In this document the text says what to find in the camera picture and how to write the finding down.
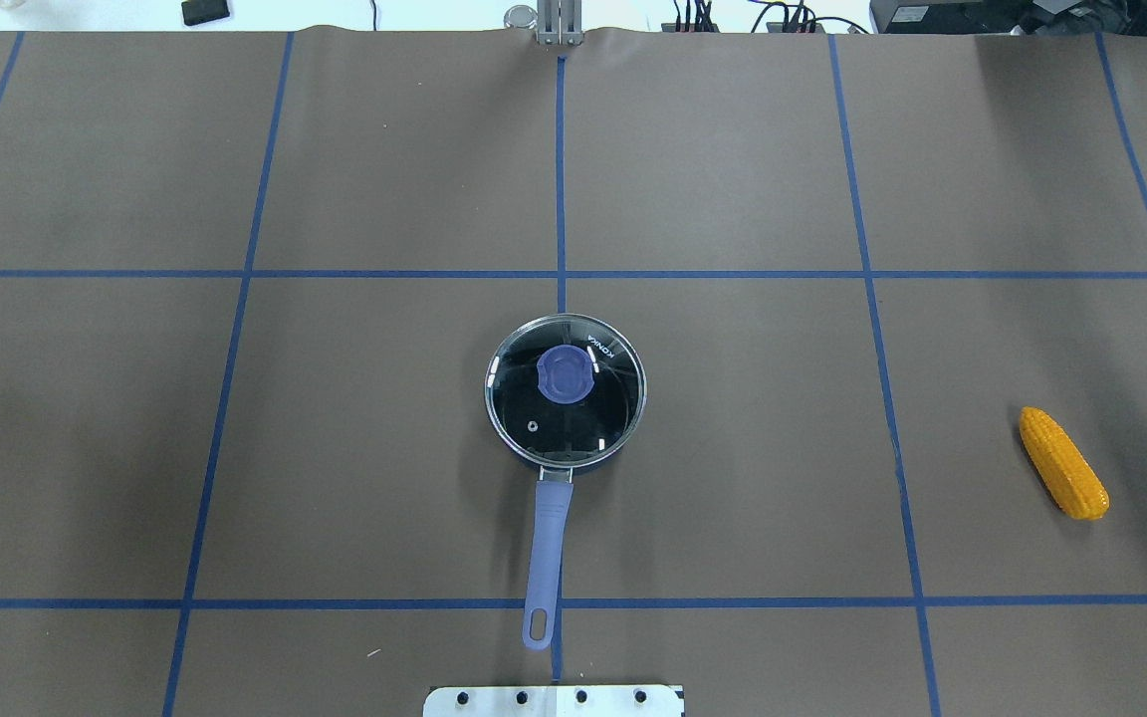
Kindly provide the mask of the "glass pot lid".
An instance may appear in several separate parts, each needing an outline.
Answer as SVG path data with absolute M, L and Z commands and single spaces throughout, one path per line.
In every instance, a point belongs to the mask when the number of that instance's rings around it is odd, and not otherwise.
M 493 430 L 546 469 L 588 471 L 640 426 L 649 398 L 642 359 L 625 335 L 592 315 L 529 321 L 497 346 L 483 377 Z

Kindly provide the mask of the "yellow corn cob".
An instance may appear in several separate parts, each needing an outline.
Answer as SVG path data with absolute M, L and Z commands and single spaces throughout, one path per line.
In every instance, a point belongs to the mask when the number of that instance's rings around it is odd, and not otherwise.
M 1103 519 L 1111 507 L 1109 491 L 1064 428 L 1045 411 L 1025 405 L 1017 430 L 1033 471 L 1060 512 L 1075 521 Z

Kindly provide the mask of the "dark blue saucepan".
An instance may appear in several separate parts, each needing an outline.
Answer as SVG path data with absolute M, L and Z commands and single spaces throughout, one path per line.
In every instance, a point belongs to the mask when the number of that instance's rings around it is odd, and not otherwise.
M 529 463 L 529 466 L 536 467 L 538 475 L 535 494 L 533 539 L 530 545 L 523 607 L 522 641 L 529 650 L 547 650 L 554 642 L 556 631 L 565 527 L 568 525 L 570 506 L 574 502 L 574 477 L 586 471 L 546 469 L 541 466 L 535 466 L 535 463 Z

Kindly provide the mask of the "white metal mounting plate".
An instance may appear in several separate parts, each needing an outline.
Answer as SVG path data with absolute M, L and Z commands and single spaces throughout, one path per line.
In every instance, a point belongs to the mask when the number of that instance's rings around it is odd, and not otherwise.
M 663 684 L 446 686 L 423 716 L 684 716 L 681 686 Z

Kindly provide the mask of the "brown paper table mat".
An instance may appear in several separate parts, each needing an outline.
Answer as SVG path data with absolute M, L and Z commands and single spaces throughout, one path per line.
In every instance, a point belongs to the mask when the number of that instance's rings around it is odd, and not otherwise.
M 1147 716 L 1147 38 L 0 32 L 0 716 Z

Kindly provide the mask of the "black device on desk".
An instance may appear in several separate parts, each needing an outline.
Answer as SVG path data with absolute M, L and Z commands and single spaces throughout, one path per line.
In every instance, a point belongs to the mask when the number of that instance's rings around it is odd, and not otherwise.
M 869 1 L 877 36 L 1006 36 L 1025 1 Z

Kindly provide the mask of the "small black box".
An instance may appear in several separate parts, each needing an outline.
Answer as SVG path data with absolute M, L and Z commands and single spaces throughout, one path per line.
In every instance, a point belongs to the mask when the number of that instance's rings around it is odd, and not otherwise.
M 179 3 L 179 14 L 185 28 L 197 28 L 229 18 L 231 9 L 226 0 L 185 0 Z

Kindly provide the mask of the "aluminium frame post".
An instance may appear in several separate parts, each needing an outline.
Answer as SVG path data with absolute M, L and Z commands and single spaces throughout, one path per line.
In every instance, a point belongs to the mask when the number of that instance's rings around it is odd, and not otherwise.
M 536 1 L 536 41 L 543 46 L 574 47 L 582 45 L 582 0 Z

